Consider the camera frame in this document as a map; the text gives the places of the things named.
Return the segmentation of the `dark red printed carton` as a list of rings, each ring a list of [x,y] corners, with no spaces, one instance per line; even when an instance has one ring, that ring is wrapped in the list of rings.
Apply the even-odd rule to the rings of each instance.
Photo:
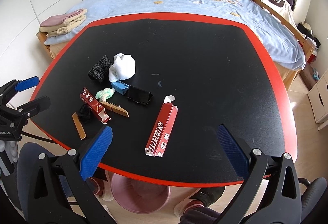
[[[84,87],[80,93],[80,98],[88,106],[95,117],[106,125],[111,118],[106,113],[103,105],[90,93],[89,90],[86,89],[86,87]]]

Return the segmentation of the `pink trash bin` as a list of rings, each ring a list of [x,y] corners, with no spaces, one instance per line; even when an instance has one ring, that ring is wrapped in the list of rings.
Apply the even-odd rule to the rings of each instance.
[[[169,201],[171,188],[114,174],[111,190],[115,201],[136,214],[150,214],[161,210]]]

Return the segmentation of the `folded pink beige towels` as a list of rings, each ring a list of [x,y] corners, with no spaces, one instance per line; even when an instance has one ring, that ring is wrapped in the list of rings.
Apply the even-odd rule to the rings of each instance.
[[[63,15],[48,17],[40,24],[39,31],[46,33],[48,37],[68,34],[86,20],[86,13],[87,9],[81,8]]]

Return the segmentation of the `small black crumpled item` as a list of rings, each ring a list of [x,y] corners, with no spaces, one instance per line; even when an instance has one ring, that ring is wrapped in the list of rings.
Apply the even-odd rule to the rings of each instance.
[[[79,110],[77,112],[77,116],[78,116],[79,121],[82,124],[90,124],[90,123],[94,122],[94,120],[95,120],[95,116],[94,116],[93,112],[87,105],[82,105],[79,108]]]

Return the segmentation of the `black patterned sock bundle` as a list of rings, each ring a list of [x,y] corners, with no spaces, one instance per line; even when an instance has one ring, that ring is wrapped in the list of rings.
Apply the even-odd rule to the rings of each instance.
[[[93,80],[102,83],[106,76],[108,76],[109,68],[112,65],[112,61],[106,56],[102,58],[93,65],[88,71],[88,77]]]

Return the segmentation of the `bed with blue sheet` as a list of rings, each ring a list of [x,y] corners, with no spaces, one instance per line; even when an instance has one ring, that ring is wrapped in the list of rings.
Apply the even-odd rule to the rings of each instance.
[[[59,51],[87,24],[103,18],[139,13],[175,12],[219,17],[243,23],[265,46],[276,64],[286,89],[305,67],[315,49],[310,40],[261,0],[83,0],[71,11],[86,10],[82,24],[70,33],[49,37],[45,31],[36,36],[55,58]]]

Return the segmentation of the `long red Surprise box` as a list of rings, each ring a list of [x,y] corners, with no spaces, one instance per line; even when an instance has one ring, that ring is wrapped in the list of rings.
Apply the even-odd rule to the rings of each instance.
[[[152,157],[163,157],[171,131],[178,113],[178,107],[173,104],[175,97],[165,97],[152,132],[145,147],[145,154]]]

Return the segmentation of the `white rolled socks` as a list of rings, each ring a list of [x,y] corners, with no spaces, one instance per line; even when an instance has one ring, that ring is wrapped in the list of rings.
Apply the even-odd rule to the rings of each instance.
[[[113,60],[108,72],[110,82],[128,80],[135,75],[135,60],[131,55],[119,53],[114,56]]]

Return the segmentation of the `white drawer cabinet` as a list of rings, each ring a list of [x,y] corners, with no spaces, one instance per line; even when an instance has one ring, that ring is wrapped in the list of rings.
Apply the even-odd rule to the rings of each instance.
[[[322,77],[315,86],[308,92],[314,114],[315,123],[318,124],[318,130],[327,127],[327,79]]]

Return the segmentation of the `brown cardboard piece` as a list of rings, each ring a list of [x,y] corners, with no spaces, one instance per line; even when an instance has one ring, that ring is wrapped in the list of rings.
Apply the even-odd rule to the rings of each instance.
[[[101,102],[101,104],[103,105],[103,107],[106,110],[109,110],[109,111],[112,111],[114,113],[120,114],[121,116],[124,116],[124,117],[129,117],[128,112],[125,109],[123,109],[122,107],[118,106],[118,105],[115,105],[113,103],[108,103],[108,102]]]

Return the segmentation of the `brown cardboard strip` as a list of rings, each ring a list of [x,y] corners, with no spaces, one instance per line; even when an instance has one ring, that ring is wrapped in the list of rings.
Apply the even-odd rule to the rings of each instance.
[[[86,133],[83,129],[81,122],[79,121],[78,114],[76,112],[72,115],[72,119],[73,119],[74,125],[76,127],[76,130],[78,132],[80,139],[81,140],[85,139]]]

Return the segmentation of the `black plastic tray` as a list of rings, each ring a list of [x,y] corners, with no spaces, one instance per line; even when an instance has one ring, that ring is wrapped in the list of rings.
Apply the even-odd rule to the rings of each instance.
[[[129,101],[143,106],[147,106],[153,98],[153,94],[150,91],[145,91],[135,86],[129,86],[125,96]]]

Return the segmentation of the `green white crumpled wrapper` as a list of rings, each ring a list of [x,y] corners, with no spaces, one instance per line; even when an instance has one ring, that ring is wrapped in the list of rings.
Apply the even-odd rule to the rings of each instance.
[[[99,102],[106,102],[109,98],[111,98],[115,93],[114,88],[105,88],[103,90],[100,90],[96,93],[95,98]]]

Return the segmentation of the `red white shoe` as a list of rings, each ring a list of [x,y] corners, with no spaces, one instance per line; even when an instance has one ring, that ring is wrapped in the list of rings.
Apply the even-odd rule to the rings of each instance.
[[[186,211],[198,207],[204,207],[204,204],[199,200],[188,197],[174,207],[173,213],[176,217],[181,217]]]

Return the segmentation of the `white tote bag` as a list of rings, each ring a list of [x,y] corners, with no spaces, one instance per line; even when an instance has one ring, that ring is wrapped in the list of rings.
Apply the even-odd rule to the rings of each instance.
[[[269,6],[271,9],[273,9],[283,18],[287,19],[290,10],[290,4],[287,2],[287,0],[260,0],[260,1],[266,4],[267,6]]]

